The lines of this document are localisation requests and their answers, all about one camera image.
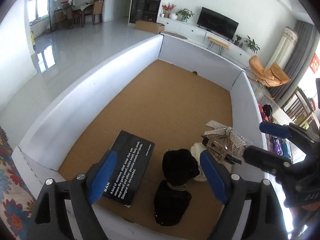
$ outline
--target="cardboard floor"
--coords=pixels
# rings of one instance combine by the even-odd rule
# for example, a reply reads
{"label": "cardboard floor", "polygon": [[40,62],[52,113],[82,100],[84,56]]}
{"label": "cardboard floor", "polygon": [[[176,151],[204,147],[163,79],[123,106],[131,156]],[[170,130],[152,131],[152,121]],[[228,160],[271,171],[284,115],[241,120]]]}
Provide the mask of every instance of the cardboard floor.
{"label": "cardboard floor", "polygon": [[230,93],[175,65],[157,60],[128,84],[93,120],[65,158],[59,173],[66,179],[86,172],[111,148],[120,130],[156,144],[130,208],[106,197],[98,204],[125,220],[190,240],[205,240],[220,212],[208,182],[190,180],[192,200],[179,224],[162,227],[154,219],[153,199],[164,179],[162,157],[168,150],[190,149],[215,120],[232,127]]}

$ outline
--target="wooden chair back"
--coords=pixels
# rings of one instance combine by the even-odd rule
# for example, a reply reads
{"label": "wooden chair back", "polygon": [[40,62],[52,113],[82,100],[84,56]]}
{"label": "wooden chair back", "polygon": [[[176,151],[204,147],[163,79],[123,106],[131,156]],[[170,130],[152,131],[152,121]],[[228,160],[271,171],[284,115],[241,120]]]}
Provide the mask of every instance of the wooden chair back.
{"label": "wooden chair back", "polygon": [[102,14],[104,0],[94,0],[92,14]]}
{"label": "wooden chair back", "polygon": [[55,22],[59,22],[63,20],[63,12],[62,9],[54,11],[54,20]]}
{"label": "wooden chair back", "polygon": [[67,15],[67,20],[72,20],[73,19],[73,9],[72,9],[72,7],[69,6],[65,10],[66,10],[66,15]]}

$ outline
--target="window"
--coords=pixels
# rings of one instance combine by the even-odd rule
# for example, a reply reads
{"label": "window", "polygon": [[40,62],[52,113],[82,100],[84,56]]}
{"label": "window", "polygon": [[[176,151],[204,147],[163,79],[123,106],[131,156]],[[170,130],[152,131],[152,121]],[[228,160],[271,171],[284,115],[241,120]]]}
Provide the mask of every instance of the window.
{"label": "window", "polygon": [[36,20],[36,0],[32,0],[28,3],[29,22]]}
{"label": "window", "polygon": [[28,3],[29,22],[48,15],[48,0],[31,0]]}
{"label": "window", "polygon": [[48,0],[37,0],[38,17],[48,14]]}

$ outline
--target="television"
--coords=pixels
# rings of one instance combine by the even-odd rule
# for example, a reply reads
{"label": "television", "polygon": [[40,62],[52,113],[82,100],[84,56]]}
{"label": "television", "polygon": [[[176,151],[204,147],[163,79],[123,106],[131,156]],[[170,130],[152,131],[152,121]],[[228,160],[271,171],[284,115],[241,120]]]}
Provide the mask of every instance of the television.
{"label": "television", "polygon": [[234,20],[204,7],[202,7],[197,24],[219,33],[228,39],[233,38],[239,25],[239,23]]}

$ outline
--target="black box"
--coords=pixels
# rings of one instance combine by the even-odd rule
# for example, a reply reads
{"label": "black box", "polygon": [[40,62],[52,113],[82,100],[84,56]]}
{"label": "black box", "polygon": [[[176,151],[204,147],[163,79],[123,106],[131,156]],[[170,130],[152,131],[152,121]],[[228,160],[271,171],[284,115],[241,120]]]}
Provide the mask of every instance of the black box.
{"label": "black box", "polygon": [[154,147],[153,142],[121,130],[111,147],[117,164],[103,195],[130,207]]}

